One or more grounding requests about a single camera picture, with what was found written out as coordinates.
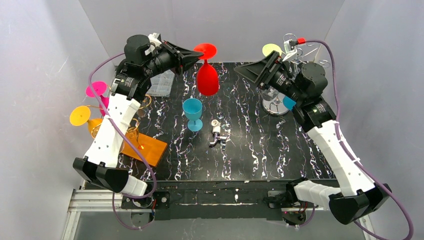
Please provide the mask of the light blue wine glass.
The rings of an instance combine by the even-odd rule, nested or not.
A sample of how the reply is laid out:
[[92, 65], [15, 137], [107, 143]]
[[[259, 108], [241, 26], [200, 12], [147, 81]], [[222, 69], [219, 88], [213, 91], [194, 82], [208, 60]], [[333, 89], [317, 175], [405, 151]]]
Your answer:
[[203, 127], [201, 120], [203, 113], [203, 104], [196, 98], [186, 99], [182, 104], [184, 115], [188, 119], [187, 127], [192, 132], [198, 132]]

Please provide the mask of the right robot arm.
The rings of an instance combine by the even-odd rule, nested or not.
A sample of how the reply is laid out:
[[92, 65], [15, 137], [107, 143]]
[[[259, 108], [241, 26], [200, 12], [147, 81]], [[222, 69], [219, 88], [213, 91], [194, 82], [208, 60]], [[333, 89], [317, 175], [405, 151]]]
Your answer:
[[329, 210], [344, 225], [381, 207], [389, 197], [385, 191], [387, 184], [379, 186], [359, 168], [359, 159], [346, 152], [348, 145], [342, 142], [336, 115], [322, 97], [328, 80], [321, 65], [304, 63], [298, 74], [293, 75], [290, 64], [273, 51], [258, 62], [234, 70], [259, 89], [275, 89], [294, 101], [291, 111], [296, 122], [319, 147], [339, 184], [331, 187], [302, 177], [288, 182], [277, 202], [313, 203]]

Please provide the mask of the red wine glass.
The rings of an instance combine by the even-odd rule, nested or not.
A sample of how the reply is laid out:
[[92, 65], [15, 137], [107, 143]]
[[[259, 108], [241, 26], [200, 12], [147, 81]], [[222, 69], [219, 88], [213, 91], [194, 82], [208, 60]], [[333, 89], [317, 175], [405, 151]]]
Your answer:
[[198, 91], [204, 96], [213, 96], [219, 91], [220, 84], [218, 73], [216, 69], [208, 63], [208, 60], [216, 55], [217, 48], [211, 43], [201, 43], [195, 46], [193, 50], [203, 53], [200, 59], [204, 60], [196, 77]]

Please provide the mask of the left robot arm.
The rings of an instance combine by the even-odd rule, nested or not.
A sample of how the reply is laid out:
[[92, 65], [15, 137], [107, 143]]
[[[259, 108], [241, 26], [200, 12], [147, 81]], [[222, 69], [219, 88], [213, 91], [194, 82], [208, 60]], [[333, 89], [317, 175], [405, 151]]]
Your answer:
[[151, 87], [151, 78], [166, 71], [182, 74], [204, 53], [179, 47], [153, 33], [130, 36], [123, 56], [111, 84], [109, 104], [105, 105], [96, 92], [93, 94], [105, 115], [91, 146], [83, 157], [74, 159], [72, 167], [90, 184], [128, 198], [144, 199], [157, 189], [155, 174], [151, 174], [152, 189], [147, 192], [145, 181], [117, 167], [123, 143], [138, 150], [126, 137], [126, 132]]

